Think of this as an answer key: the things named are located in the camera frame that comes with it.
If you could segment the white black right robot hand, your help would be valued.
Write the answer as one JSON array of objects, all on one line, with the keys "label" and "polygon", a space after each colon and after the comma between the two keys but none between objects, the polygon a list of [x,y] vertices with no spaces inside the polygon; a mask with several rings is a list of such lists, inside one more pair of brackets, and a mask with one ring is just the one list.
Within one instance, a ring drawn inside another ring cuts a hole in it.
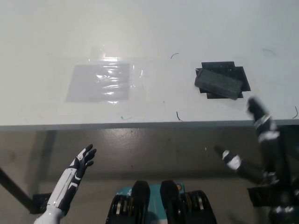
[{"label": "white black right robot hand", "polygon": [[227,167],[242,178],[256,184],[290,187],[291,174],[279,128],[258,99],[249,98],[247,106],[254,119],[263,167],[259,168],[220,146],[214,147],[216,153]]}]

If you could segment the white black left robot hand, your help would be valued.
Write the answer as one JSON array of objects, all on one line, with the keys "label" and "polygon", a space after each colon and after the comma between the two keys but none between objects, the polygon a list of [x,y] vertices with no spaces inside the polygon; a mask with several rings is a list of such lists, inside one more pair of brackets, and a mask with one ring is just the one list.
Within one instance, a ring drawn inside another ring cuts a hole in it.
[{"label": "white black left robot hand", "polygon": [[59,178],[48,200],[47,204],[61,210],[64,216],[70,209],[86,169],[93,165],[92,159],[95,157],[96,151],[97,149],[90,144],[74,158]]}]

